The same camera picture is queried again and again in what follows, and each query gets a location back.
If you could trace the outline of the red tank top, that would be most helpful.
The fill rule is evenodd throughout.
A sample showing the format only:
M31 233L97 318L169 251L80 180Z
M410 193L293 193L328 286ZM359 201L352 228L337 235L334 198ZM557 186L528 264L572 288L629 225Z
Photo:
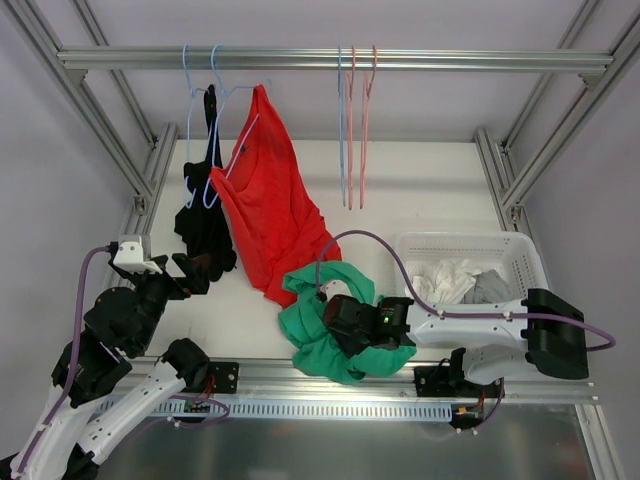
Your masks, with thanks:
M284 289L284 276L316 261L332 235L307 193L290 136L264 86L253 88L231 160L214 167L210 181L251 286L289 307L296 295Z

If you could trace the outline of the grey tank top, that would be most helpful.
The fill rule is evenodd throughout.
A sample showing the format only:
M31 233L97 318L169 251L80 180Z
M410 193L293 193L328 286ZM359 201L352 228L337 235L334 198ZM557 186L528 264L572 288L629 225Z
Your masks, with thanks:
M512 299L509 285L496 270L475 276L475 284L464 294L462 304L503 303Z

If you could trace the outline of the white tank top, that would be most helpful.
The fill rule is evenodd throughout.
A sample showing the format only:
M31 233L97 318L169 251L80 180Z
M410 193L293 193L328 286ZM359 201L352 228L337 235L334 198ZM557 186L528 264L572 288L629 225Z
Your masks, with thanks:
M459 304L482 270L471 260L443 259L406 264L411 285L426 303Z

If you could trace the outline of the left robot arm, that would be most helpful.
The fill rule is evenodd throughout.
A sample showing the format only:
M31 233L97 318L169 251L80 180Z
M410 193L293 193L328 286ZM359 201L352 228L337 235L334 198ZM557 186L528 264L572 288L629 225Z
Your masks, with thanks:
M166 305L204 295L209 279L204 257L172 255L182 271L173 277L167 257L140 273L116 272L130 287L102 292L89 311L76 303L72 341L52 372L45 409L22 450L1 462L4 479L94 479L100 466L160 403L207 382L209 358L188 338L173 341L147 376L108 412L95 413L142 356Z

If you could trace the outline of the pink hanger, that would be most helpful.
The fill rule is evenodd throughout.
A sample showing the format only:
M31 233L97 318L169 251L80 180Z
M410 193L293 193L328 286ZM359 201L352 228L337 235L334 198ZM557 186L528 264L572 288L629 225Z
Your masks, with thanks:
M347 207L353 209L353 86L356 67L355 47L351 47L351 66L344 74L345 82L345 119L346 119L346 140L347 140Z
M374 80L377 73L378 65L378 49L376 45L372 46L373 60L370 71L363 73L363 89L362 89L362 109L361 109L361 145L360 145L360 176L359 176L359 209L362 210L365 204L366 191L366 166L368 156L369 141L369 116L371 109L371 96L373 91Z

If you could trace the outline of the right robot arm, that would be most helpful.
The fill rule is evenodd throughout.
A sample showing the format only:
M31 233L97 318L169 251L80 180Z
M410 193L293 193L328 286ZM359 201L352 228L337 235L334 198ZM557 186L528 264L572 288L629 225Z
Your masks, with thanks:
M348 358L368 349L450 348L446 382L461 397L533 371L561 380L589 376L583 313L545 289L505 303L423 307L408 297L370 305L335 282L319 297L323 324Z

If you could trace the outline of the green tank top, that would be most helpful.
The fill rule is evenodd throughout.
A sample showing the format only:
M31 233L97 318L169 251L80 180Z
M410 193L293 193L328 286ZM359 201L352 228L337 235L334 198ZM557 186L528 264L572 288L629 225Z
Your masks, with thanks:
M313 263L287 273L283 289L294 296L294 303L279 313L278 322L284 337L295 347L293 366L306 375L346 385L357 384L367 376L389 377L397 373L417 353L416 347L368 347L349 358L325 328L322 316L326 306L317 298L316 285L332 280L344 282L361 302L371 304L376 299L374 282L346 262L323 263L319 280L315 279Z

